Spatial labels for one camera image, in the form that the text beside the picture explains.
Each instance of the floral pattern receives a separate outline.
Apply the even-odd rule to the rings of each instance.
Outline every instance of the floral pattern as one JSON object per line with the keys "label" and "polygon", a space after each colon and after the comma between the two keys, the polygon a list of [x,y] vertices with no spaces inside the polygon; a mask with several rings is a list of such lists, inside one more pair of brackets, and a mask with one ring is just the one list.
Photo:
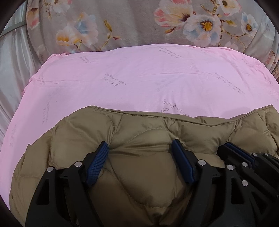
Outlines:
{"label": "floral pattern", "polygon": [[221,22],[217,15],[194,15],[188,18],[183,34],[195,46],[207,47],[220,41]]}
{"label": "floral pattern", "polygon": [[63,13],[65,14],[70,8],[72,0],[43,0],[43,5],[46,7],[46,12],[48,13],[49,19],[51,19],[51,13]]}
{"label": "floral pattern", "polygon": [[231,43],[230,41],[225,44],[225,47],[238,51],[238,46],[236,43]]}
{"label": "floral pattern", "polygon": [[104,24],[109,32],[107,33],[107,40],[101,47],[94,45],[98,42],[97,37],[99,34],[96,17],[94,15],[87,15],[85,12],[80,14],[77,21],[68,22],[65,28],[57,32],[56,43],[60,46],[70,47],[68,49],[69,53],[79,52],[82,45],[90,50],[102,51],[102,48],[108,44],[111,38],[115,40],[121,39],[120,36],[112,35],[112,27],[107,20],[104,21]]}
{"label": "floral pattern", "polygon": [[154,15],[158,25],[172,27],[165,31],[171,33],[175,29],[180,29],[193,13],[191,0],[161,0]]}
{"label": "floral pattern", "polygon": [[270,21],[268,16],[265,16],[261,23],[261,32],[263,33],[263,35],[266,38],[273,40],[275,36],[275,31],[276,30],[272,22]]}
{"label": "floral pattern", "polygon": [[33,30],[40,23],[39,8],[28,8],[26,13],[27,27]]}
{"label": "floral pattern", "polygon": [[240,51],[279,76],[279,35],[254,0],[152,0],[129,5],[126,0],[28,0],[27,5],[28,34],[42,63],[54,53],[176,43]]}
{"label": "floral pattern", "polygon": [[231,16],[241,11],[241,5],[237,0],[218,0],[225,16]]}
{"label": "floral pattern", "polygon": [[247,34],[248,36],[251,37],[255,36],[258,30],[258,24],[255,21],[255,18],[251,14],[247,15],[245,12],[242,13],[241,30],[243,31],[243,33]]}
{"label": "floral pattern", "polygon": [[[241,40],[242,37],[254,37],[258,30],[258,24],[254,17],[243,12],[241,17],[241,30],[243,34],[233,34],[228,28],[237,27],[237,24],[227,17],[241,11],[242,8],[239,2],[237,0],[209,1],[213,4],[213,10],[200,5],[208,14],[197,14],[193,10],[190,0],[161,0],[159,8],[154,12],[155,22],[162,27],[170,27],[170,29],[165,31],[166,34],[170,34],[184,26],[183,34],[185,38],[198,47],[207,47],[209,45],[221,46],[223,35],[226,34],[231,39],[234,38],[235,42],[233,44],[226,42],[224,46],[230,46],[233,49],[239,50],[240,47],[238,45],[241,45],[242,51],[245,51],[247,46]],[[217,13],[219,9],[223,11],[223,16],[226,18],[223,18],[222,14]]]}

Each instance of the black bracket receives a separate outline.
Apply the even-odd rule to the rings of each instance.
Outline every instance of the black bracket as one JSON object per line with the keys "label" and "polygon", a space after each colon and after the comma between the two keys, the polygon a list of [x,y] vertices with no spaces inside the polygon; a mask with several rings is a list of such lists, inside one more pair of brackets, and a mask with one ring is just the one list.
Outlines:
{"label": "black bracket", "polygon": [[267,153],[250,155],[226,143],[217,151],[226,164],[221,169],[197,160],[178,139],[172,142],[172,152],[185,182],[194,187],[181,227],[278,225],[279,159]]}
{"label": "black bracket", "polygon": [[[69,168],[53,166],[43,174],[31,200],[26,227],[100,227],[103,226],[89,199],[86,188],[95,184],[108,156],[109,147],[102,142],[97,150]],[[78,225],[70,220],[64,186],[70,190],[71,204]]]}

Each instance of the pink blanket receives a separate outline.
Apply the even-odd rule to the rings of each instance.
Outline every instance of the pink blanket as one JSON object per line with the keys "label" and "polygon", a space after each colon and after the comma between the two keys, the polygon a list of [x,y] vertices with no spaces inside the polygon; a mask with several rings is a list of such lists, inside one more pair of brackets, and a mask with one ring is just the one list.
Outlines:
{"label": "pink blanket", "polygon": [[231,118],[273,104],[279,85],[258,60],[228,48],[175,44],[52,55],[30,79],[0,152],[0,193],[27,145],[72,112],[124,111]]}

